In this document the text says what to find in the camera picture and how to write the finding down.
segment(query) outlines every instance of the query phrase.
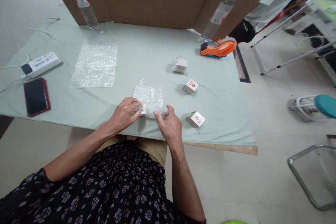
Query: green ball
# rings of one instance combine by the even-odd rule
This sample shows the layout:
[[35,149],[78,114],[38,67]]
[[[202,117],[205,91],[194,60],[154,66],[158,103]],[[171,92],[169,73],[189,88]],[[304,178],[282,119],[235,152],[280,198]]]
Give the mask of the green ball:
[[222,222],[221,224],[247,224],[247,223],[240,220],[228,220],[226,222]]

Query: phone screen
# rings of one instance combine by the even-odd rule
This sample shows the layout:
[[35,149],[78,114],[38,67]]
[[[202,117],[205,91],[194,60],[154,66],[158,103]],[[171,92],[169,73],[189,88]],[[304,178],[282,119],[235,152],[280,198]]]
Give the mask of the phone screen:
[[40,78],[27,82],[23,86],[29,116],[47,109],[47,96],[45,94],[46,90],[44,90],[43,79]]

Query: white power bank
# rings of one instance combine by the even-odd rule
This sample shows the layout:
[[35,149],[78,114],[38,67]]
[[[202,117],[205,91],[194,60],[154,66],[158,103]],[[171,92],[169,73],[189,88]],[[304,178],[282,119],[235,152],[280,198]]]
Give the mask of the white power bank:
[[62,60],[53,52],[48,52],[40,58],[24,64],[21,69],[30,78],[35,78],[48,71],[49,69],[62,63]]

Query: product box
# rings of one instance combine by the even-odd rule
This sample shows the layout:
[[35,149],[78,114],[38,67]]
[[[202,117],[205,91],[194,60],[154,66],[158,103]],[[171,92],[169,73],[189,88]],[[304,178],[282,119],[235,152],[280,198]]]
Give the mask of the product box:
[[188,95],[190,95],[191,93],[193,93],[196,90],[196,88],[198,86],[199,85],[195,81],[193,81],[193,80],[190,79],[190,80],[188,80],[187,84],[185,84],[183,86],[182,90],[184,92],[186,92]]
[[187,60],[182,58],[176,58],[173,62],[173,71],[184,73],[185,69],[187,68]]
[[140,116],[144,116],[147,114],[147,110],[146,110],[146,104],[141,104],[141,108],[140,108]]
[[191,112],[185,119],[193,127],[201,127],[205,118],[197,111]]

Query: orange tape dispenser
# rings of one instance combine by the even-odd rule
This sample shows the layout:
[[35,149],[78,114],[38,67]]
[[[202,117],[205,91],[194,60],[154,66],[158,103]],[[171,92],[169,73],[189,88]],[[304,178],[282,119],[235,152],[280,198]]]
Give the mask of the orange tape dispenser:
[[236,40],[231,37],[218,40],[213,47],[210,45],[210,41],[208,41],[201,45],[201,55],[211,58],[223,58],[232,53],[236,46]]

